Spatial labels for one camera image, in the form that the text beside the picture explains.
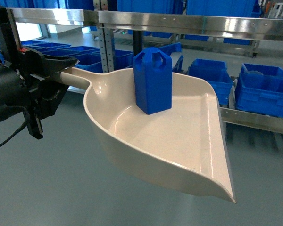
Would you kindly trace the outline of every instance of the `black cable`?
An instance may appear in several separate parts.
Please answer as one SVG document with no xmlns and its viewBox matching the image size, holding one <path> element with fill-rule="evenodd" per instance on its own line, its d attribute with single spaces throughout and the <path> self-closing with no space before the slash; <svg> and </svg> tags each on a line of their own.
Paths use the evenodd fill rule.
<svg viewBox="0 0 283 226">
<path fill-rule="evenodd" d="M 23 124 L 9 137 L 7 138 L 5 141 L 3 141 L 1 144 L 0 144 L 0 148 L 5 145 L 8 141 L 11 140 L 11 138 L 13 138 L 15 135 L 17 135 L 19 132 L 21 132 L 29 123 L 30 121 L 30 115 L 29 115 L 29 112 L 28 110 L 25 108 L 25 107 L 21 107 L 21 106 L 8 106 L 8 108 L 10 110 L 21 110 L 23 113 L 24 113 L 24 116 L 25 116 L 25 121 L 23 122 Z"/>
</svg>

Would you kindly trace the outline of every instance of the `blue plastic container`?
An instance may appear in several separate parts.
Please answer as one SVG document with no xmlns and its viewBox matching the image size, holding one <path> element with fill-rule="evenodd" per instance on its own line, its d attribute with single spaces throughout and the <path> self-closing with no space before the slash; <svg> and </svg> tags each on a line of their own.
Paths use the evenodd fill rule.
<svg viewBox="0 0 283 226">
<path fill-rule="evenodd" d="M 168 56 L 171 55 L 171 53 L 173 53 L 173 52 L 181 52 L 182 51 L 180 42 L 170 44 L 170 45 L 166 45 L 166 46 L 162 46 L 162 47 L 159 47 L 158 49 L 160 51 L 163 51 Z"/>
<path fill-rule="evenodd" d="M 32 48 L 32 49 L 37 50 L 39 52 L 46 52 L 46 51 L 48 51 L 46 48 L 40 47 L 40 46 L 26 45 L 24 47 Z"/>
<path fill-rule="evenodd" d="M 0 0 L 0 5 L 5 7 L 34 8 L 33 0 Z"/>
<path fill-rule="evenodd" d="M 170 45 L 159 47 L 159 50 L 163 51 L 168 56 L 171 56 L 171 54 L 174 52 L 181 52 L 182 48 L 181 48 L 181 43 L 178 42 L 175 44 L 170 44 Z M 181 55 L 181 57 L 178 59 L 172 71 L 178 73 L 182 70 L 182 66 L 183 66 L 183 55 Z"/>
<path fill-rule="evenodd" d="M 55 50 L 55 49 L 58 49 L 58 48 L 67 48 L 67 47 L 70 47 L 71 44 L 46 42 L 46 43 L 41 43 L 41 44 L 34 45 L 34 46 L 45 48 L 45 51 L 50 51 L 50 50 Z"/>
<path fill-rule="evenodd" d="M 157 48 L 146 48 L 133 60 L 136 105 L 146 114 L 172 107 L 172 59 Z"/>
<path fill-rule="evenodd" d="M 229 43 L 229 44 L 237 44 L 237 45 L 245 45 L 248 46 L 250 44 L 250 40 L 243 40 L 243 39 L 228 39 L 225 38 L 223 40 L 223 43 Z"/>
<path fill-rule="evenodd" d="M 236 108 L 283 118 L 283 80 L 260 74 L 240 74 Z"/>
<path fill-rule="evenodd" d="M 172 14 L 174 0 L 117 0 L 117 10 L 136 13 L 167 13 Z"/>
<path fill-rule="evenodd" d="M 182 14 L 183 13 L 183 2 L 184 0 L 174 0 L 173 5 L 173 14 Z"/>
<path fill-rule="evenodd" d="M 33 3 L 35 8 L 72 8 L 94 10 L 92 0 L 33 0 Z"/>
<path fill-rule="evenodd" d="M 71 56 L 77 56 L 78 53 L 75 53 L 74 51 L 65 50 L 65 49 L 56 49 L 51 51 L 43 52 L 45 55 L 50 56 L 56 56 L 56 57 L 71 57 Z"/>
<path fill-rule="evenodd" d="M 67 47 L 67 48 L 61 48 L 61 49 L 74 51 L 74 52 L 80 53 L 80 54 L 99 52 L 99 50 L 100 50 L 100 48 L 90 47 L 90 46 L 74 46 L 74 47 Z"/>
<path fill-rule="evenodd" d="M 209 82 L 218 97 L 219 103 L 221 105 L 228 104 L 233 81 L 226 71 L 225 62 L 196 59 L 189 67 L 187 74 Z"/>
<path fill-rule="evenodd" d="M 164 33 L 164 32 L 152 32 L 153 37 L 158 37 L 158 38 L 165 38 L 168 39 L 172 36 L 172 33 Z"/>
<path fill-rule="evenodd" d="M 93 54 L 82 54 L 75 57 L 80 61 L 75 67 L 90 72 L 103 73 L 100 56 L 95 56 Z"/>
<path fill-rule="evenodd" d="M 100 52 L 92 53 L 95 56 L 100 56 Z M 133 64 L 134 54 L 131 51 L 115 50 L 116 70 L 124 69 Z"/>
<path fill-rule="evenodd" d="M 242 64 L 241 74 L 261 74 L 283 79 L 283 69 L 276 66 Z"/>
<path fill-rule="evenodd" d="M 133 34 L 133 31 L 132 30 L 128 30 L 128 34 Z M 152 34 L 152 32 L 143 32 L 143 36 L 149 36 L 149 35 L 151 35 Z"/>
<path fill-rule="evenodd" d="M 195 59 L 191 66 L 227 70 L 226 62 L 218 60 Z"/>
<path fill-rule="evenodd" d="M 44 43 L 48 43 L 48 42 L 46 42 L 46 41 L 29 40 L 29 41 L 22 41 L 21 45 L 23 45 L 23 46 L 27 46 L 27 45 L 34 46 L 34 45 L 44 44 Z"/>
<path fill-rule="evenodd" d="M 208 36 L 204 36 L 204 35 L 186 34 L 184 38 L 189 40 L 196 40 L 196 41 L 208 41 Z"/>
<path fill-rule="evenodd" d="M 188 0 L 187 14 L 250 17 L 256 0 Z"/>
<path fill-rule="evenodd" d="M 259 18 L 261 13 L 262 13 L 262 9 L 261 9 L 260 5 L 256 2 L 250 17 Z"/>
</svg>

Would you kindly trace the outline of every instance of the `dustpan handle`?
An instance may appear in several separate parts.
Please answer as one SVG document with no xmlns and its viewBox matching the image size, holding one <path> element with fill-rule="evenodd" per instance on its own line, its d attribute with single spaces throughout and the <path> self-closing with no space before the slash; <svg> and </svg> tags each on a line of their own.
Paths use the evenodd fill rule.
<svg viewBox="0 0 283 226">
<path fill-rule="evenodd" d="M 79 89 L 87 90 L 87 88 L 92 84 L 90 80 L 92 74 L 94 73 L 88 73 L 87 76 L 84 76 L 84 73 L 71 74 L 67 72 L 61 72 L 60 74 L 53 76 L 52 79 L 56 82 L 63 83 L 68 86 L 73 86 Z"/>
</svg>

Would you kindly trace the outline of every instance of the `white dustpan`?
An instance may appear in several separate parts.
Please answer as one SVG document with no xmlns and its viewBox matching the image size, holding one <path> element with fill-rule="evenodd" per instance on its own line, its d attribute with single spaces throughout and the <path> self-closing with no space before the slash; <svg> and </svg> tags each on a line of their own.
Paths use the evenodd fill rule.
<svg viewBox="0 0 283 226">
<path fill-rule="evenodd" d="M 117 167 L 165 188 L 235 202 L 218 100 L 206 81 L 173 73 L 172 109 L 146 115 L 135 104 L 133 69 L 70 68 L 55 80 L 87 90 L 85 111 Z"/>
</svg>

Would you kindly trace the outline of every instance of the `shelving unit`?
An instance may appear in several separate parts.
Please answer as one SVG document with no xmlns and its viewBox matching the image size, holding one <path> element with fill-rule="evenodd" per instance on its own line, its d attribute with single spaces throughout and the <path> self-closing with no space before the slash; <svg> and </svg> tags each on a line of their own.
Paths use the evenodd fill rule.
<svg viewBox="0 0 283 226">
<path fill-rule="evenodd" d="M 75 9 L 13 8 L 13 12 L 17 22 L 97 25 L 104 72 L 114 70 L 115 59 L 112 56 L 115 29 L 283 41 L 283 20 L 279 19 L 95 12 Z M 141 48 L 137 43 L 139 39 L 133 40 L 135 50 Z M 283 133 L 283 119 L 238 111 L 233 107 L 233 100 L 234 98 L 230 96 L 229 107 L 221 107 L 224 122 Z"/>
</svg>

